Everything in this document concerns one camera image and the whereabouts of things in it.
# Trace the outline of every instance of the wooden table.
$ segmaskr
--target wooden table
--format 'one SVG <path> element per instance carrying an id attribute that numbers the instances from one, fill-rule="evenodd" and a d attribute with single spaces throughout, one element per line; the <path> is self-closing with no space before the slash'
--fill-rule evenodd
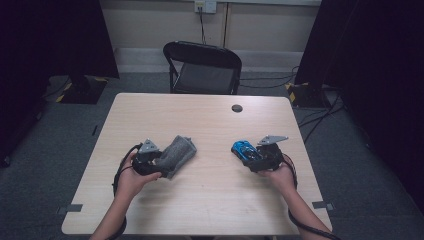
<path id="1" fill-rule="evenodd" d="M 232 106 L 243 111 L 236 113 Z M 268 182 L 230 152 L 235 141 L 252 145 L 266 135 L 279 142 L 297 169 L 298 191 L 312 208 L 322 201 L 290 103 L 282 97 L 121 93 L 111 107 L 72 204 L 65 234 L 91 234 L 112 200 L 119 162 L 150 138 L 161 150 L 177 135 L 190 137 L 198 152 L 172 180 L 147 184 L 131 203 L 125 234 L 286 235 L 298 234 L 287 205 Z M 314 209 L 331 229 L 326 209 Z"/>

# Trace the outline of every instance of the black chair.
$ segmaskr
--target black chair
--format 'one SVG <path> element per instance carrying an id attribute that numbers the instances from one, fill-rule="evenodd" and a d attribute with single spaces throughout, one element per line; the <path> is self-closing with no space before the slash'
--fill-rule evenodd
<path id="1" fill-rule="evenodd" d="M 166 44 L 163 53 L 169 63 L 171 93 L 237 94 L 242 64 L 234 52 L 217 46 L 175 41 Z M 179 72 L 174 61 L 183 63 Z"/>

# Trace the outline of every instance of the electrical outlet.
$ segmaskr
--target electrical outlet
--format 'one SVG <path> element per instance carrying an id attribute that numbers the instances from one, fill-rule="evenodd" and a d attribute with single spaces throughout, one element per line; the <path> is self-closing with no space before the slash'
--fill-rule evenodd
<path id="1" fill-rule="evenodd" d="M 205 12 L 206 13 L 216 13 L 216 2 L 215 1 L 206 1 L 205 3 Z"/>
<path id="2" fill-rule="evenodd" d="M 194 12 L 200 12 L 199 9 L 202 9 L 202 12 L 206 12 L 205 1 L 194 1 Z"/>

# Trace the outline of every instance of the gray carpet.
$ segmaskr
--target gray carpet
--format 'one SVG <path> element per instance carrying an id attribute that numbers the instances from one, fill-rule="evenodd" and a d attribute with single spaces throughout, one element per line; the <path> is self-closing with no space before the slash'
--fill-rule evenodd
<path id="1" fill-rule="evenodd" d="M 243 73 L 242 78 L 283 75 L 289 73 Z M 52 78 L 47 92 L 64 81 L 66 77 Z M 263 88 L 285 81 L 243 80 L 239 95 L 287 96 L 283 86 Z M 64 235 L 65 216 L 56 212 L 71 203 L 115 95 L 168 91 L 167 73 L 121 73 L 121 79 L 107 84 L 97 105 L 55 103 L 60 92 L 47 97 L 42 118 L 11 155 L 11 166 L 0 169 L 0 239 L 87 239 Z M 335 92 L 328 93 L 330 101 L 335 96 Z M 339 100 L 335 109 L 342 106 Z M 294 113 L 298 122 L 323 114 L 316 109 L 294 109 Z M 301 128 L 304 138 L 313 125 Z M 361 128 L 348 112 L 341 110 L 325 118 L 306 148 L 323 198 L 335 206 L 329 215 L 336 235 L 342 239 L 423 239 L 423 216 L 396 176 L 367 148 Z"/>

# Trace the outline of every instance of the forearm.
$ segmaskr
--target forearm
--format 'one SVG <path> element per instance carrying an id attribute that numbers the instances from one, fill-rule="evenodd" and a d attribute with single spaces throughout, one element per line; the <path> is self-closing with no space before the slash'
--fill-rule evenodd
<path id="1" fill-rule="evenodd" d="M 90 239 L 107 239 L 115 234 L 121 227 L 125 214 L 131 203 L 131 198 L 128 197 L 115 197 L 108 211 L 93 233 Z"/>
<path id="2" fill-rule="evenodd" d="M 299 193 L 293 189 L 288 191 L 281 191 L 284 200 L 287 203 L 290 212 L 293 217 L 296 218 L 299 222 L 319 229 L 324 232 L 330 233 L 331 231 L 324 225 L 324 223 L 315 215 L 315 213 L 309 208 L 306 202 L 302 199 Z M 302 228 L 298 228 L 302 239 L 310 240 L 310 239 L 327 239 L 325 237 L 321 237 L 315 233 L 311 233 Z"/>

